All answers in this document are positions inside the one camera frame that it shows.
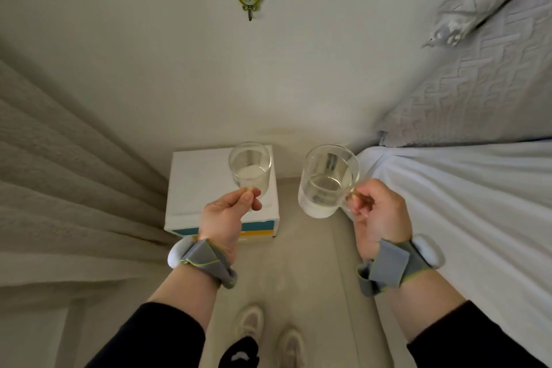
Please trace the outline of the person's right hand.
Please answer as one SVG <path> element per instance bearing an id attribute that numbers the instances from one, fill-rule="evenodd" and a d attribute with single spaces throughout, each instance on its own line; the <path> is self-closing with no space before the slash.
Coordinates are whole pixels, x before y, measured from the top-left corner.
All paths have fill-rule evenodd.
<path id="1" fill-rule="evenodd" d="M 380 241 L 401 243 L 413 237 L 411 219 L 404 198 L 382 182 L 382 202 L 361 204 L 347 197 L 354 215 L 355 242 L 363 261 L 374 260 Z"/>

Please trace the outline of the person's white shoe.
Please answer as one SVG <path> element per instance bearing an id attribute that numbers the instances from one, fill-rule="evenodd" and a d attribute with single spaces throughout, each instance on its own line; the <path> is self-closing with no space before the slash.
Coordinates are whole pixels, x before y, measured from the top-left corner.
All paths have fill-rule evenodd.
<path id="1" fill-rule="evenodd" d="M 281 334 L 275 355 L 276 368 L 306 368 L 306 345 L 296 328 L 290 327 Z"/>
<path id="2" fill-rule="evenodd" d="M 234 339 L 244 348 L 258 351 L 265 329 L 265 313 L 259 304 L 251 304 L 240 311 L 235 320 Z"/>

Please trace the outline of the beige curtain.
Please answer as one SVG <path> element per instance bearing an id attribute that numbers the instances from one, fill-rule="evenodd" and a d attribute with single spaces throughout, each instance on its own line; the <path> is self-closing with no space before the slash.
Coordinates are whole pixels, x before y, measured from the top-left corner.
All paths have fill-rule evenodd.
<path id="1" fill-rule="evenodd" d="M 168 181 L 0 57 L 0 312 L 162 275 Z"/>

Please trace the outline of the grey right wrist tracker band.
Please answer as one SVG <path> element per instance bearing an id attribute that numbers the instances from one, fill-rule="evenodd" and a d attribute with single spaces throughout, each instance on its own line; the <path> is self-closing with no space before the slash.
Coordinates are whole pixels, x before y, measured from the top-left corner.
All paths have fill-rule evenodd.
<path id="1" fill-rule="evenodd" d="M 356 269 L 361 293 L 374 297 L 387 288 L 399 288 L 414 275 L 439 269 L 445 256 L 437 243 L 424 234 L 411 240 L 392 243 L 382 240 L 374 260 L 366 260 Z"/>

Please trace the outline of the grey left wrist tracker band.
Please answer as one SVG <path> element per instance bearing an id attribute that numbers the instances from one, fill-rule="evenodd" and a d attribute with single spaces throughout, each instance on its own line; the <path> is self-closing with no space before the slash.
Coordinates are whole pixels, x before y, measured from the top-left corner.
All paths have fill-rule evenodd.
<path id="1" fill-rule="evenodd" d="M 226 289 L 234 288 L 237 283 L 237 274 L 224 252 L 207 239 L 197 241 L 193 236 L 183 237 L 171 248 L 167 262 L 172 269 L 179 264 L 191 265 L 209 274 Z"/>

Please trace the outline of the small clear glass cup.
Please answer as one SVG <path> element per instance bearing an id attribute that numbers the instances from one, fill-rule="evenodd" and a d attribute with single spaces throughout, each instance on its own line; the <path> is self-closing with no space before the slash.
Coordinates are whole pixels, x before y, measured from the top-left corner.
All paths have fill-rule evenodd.
<path id="1" fill-rule="evenodd" d="M 266 194 L 272 171 L 272 153 L 268 147 L 255 141 L 238 144 L 229 154 L 228 165 L 239 188 L 258 189 L 259 198 Z"/>

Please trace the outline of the person's left forearm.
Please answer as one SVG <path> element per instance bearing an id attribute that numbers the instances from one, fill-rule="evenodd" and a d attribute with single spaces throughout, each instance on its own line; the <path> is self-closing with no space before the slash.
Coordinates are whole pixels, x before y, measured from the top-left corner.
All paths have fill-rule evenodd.
<path id="1" fill-rule="evenodd" d="M 85 368 L 198 368 L 219 288 L 179 264 Z"/>

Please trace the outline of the person's left white shoe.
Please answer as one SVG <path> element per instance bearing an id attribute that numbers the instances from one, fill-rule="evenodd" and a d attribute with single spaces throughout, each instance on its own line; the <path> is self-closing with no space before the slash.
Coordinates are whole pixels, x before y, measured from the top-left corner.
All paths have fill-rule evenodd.
<path id="1" fill-rule="evenodd" d="M 251 304 L 240 311 L 235 320 L 234 339 L 244 348 L 258 351 L 265 329 L 265 313 L 259 304 Z"/>

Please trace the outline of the person's right white shoe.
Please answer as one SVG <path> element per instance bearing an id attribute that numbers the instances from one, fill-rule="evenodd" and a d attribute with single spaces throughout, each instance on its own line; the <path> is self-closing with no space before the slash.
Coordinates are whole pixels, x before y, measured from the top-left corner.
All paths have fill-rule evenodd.
<path id="1" fill-rule="evenodd" d="M 276 368 L 306 368 L 306 345 L 296 328 L 290 327 L 281 334 L 275 355 Z"/>

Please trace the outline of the person's right forearm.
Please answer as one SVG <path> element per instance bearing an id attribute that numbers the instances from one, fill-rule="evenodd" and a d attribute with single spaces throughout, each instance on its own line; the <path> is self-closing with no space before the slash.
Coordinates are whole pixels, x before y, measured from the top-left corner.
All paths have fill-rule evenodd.
<path id="1" fill-rule="evenodd" d="M 384 288 L 417 368 L 548 368 L 436 270 Z"/>

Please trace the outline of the white bed sheet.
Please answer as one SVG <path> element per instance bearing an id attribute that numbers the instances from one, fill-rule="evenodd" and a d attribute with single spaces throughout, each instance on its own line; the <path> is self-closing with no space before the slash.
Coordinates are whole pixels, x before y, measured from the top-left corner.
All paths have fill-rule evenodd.
<path id="1" fill-rule="evenodd" d="M 444 255 L 443 277 L 552 368 L 552 140 L 357 158 L 361 180 L 404 197 L 414 235 Z"/>

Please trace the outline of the person's left hand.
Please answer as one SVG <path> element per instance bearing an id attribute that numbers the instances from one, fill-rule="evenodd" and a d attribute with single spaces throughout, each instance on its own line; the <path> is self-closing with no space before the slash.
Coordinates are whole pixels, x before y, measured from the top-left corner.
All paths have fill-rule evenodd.
<path id="1" fill-rule="evenodd" d="M 204 207 L 197 240 L 209 240 L 224 252 L 230 264 L 233 265 L 236 260 L 238 239 L 242 231 L 241 219 L 249 211 L 260 211 L 262 206 L 245 207 L 237 204 L 226 207 L 222 203 L 222 197 Z"/>

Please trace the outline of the grey quilted bedspread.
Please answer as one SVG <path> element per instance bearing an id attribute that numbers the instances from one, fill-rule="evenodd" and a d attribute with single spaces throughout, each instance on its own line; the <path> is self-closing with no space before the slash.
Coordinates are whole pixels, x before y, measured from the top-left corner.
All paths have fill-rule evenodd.
<path id="1" fill-rule="evenodd" d="M 384 147 L 552 138 L 552 0 L 507 0 L 379 121 Z"/>

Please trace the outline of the large clear glass mug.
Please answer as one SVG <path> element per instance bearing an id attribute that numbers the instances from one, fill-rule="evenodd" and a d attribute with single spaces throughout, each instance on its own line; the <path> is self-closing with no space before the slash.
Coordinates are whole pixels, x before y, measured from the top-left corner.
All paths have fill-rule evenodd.
<path id="1" fill-rule="evenodd" d="M 307 153 L 302 169 L 299 205 L 312 218 L 328 218 L 346 202 L 360 177 L 361 166 L 347 147 L 314 147 Z"/>

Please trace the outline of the grey wrist tracker band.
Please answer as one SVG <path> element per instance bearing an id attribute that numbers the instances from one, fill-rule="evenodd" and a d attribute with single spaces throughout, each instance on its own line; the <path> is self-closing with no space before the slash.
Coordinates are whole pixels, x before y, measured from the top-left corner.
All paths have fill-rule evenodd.
<path id="1" fill-rule="evenodd" d="M 171 248 L 167 262 L 172 269 L 179 264 L 191 265 L 209 274 L 226 289 L 234 288 L 237 283 L 237 274 L 224 252 L 207 239 L 197 241 L 193 236 L 183 237 Z"/>
<path id="2" fill-rule="evenodd" d="M 392 243 L 382 240 L 374 260 L 366 260 L 356 269 L 361 293 L 374 297 L 387 288 L 399 288 L 414 275 L 439 269 L 445 256 L 437 243 L 424 234 L 411 240 Z"/>

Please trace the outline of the white cardboard box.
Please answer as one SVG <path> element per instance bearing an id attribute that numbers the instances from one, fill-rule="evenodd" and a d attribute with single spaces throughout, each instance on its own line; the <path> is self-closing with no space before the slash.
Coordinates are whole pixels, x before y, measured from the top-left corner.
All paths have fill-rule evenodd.
<path id="1" fill-rule="evenodd" d="M 272 146 L 266 145 L 272 153 Z M 228 165 L 232 148 L 173 153 L 164 230 L 179 237 L 196 236 L 204 205 L 238 189 Z M 260 211 L 242 218 L 240 241 L 269 239 L 277 235 L 280 215 L 274 161 L 271 179 Z"/>

